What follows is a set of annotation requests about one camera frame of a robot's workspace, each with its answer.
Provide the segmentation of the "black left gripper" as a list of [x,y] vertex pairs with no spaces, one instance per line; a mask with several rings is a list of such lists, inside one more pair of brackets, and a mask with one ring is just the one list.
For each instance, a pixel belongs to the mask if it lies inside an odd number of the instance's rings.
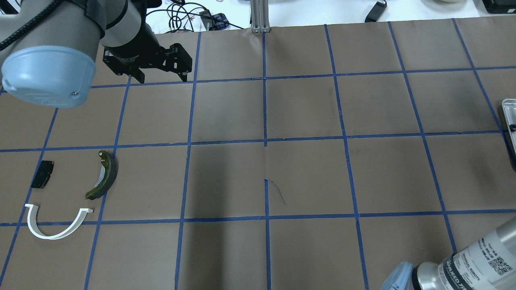
[[118,47],[105,47],[103,63],[116,75],[126,74],[140,84],[144,84],[144,68],[156,68],[164,72],[175,73],[186,83],[192,72],[192,57],[186,49],[173,43],[163,47],[153,31],[142,28],[134,39]]

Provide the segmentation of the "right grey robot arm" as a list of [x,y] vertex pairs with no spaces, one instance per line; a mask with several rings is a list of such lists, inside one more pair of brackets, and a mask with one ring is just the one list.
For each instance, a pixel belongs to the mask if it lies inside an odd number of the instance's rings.
[[400,263],[382,290],[514,290],[516,219],[512,218],[440,264]]

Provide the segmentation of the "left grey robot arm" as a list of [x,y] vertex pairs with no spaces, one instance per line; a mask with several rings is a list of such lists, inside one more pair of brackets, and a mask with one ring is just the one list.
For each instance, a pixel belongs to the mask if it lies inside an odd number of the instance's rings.
[[146,22],[160,0],[22,0],[1,16],[1,87],[20,100],[48,107],[83,104],[103,63],[116,75],[144,83],[144,70],[187,81],[192,57],[174,43],[165,48]]

